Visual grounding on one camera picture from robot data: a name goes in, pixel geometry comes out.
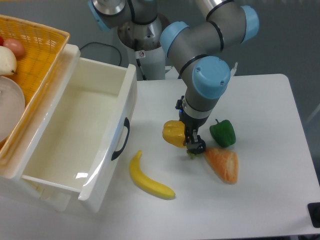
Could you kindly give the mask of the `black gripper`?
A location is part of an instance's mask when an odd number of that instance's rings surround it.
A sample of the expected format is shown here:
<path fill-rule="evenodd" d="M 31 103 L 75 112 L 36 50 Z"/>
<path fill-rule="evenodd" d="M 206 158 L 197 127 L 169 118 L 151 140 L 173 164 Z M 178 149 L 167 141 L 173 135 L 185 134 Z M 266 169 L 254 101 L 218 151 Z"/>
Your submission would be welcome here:
<path fill-rule="evenodd" d="M 201 127 L 208 119 L 206 112 L 198 112 L 191 108 L 185 99 L 178 99 L 175 108 L 179 111 L 179 120 L 184 124 L 184 147 L 189 157 L 200 155 L 206 150 L 206 143 L 198 135 Z"/>

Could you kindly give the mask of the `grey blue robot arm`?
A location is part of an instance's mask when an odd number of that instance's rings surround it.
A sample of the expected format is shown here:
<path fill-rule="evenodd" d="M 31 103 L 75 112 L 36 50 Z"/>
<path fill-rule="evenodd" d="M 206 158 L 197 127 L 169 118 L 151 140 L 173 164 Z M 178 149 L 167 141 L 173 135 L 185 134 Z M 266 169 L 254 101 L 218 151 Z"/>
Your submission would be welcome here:
<path fill-rule="evenodd" d="M 199 0 L 205 22 L 190 27 L 185 22 L 167 24 L 155 0 L 90 0 L 88 6 L 100 28 L 118 29 L 120 41 L 136 53 L 160 49 L 186 84 L 185 95 L 176 103 L 184 123 L 183 145 L 192 154 L 206 149 L 198 129 L 210 116 L 231 78 L 228 64 L 216 54 L 242 44 L 259 31 L 260 22 L 250 6 L 232 0 Z"/>

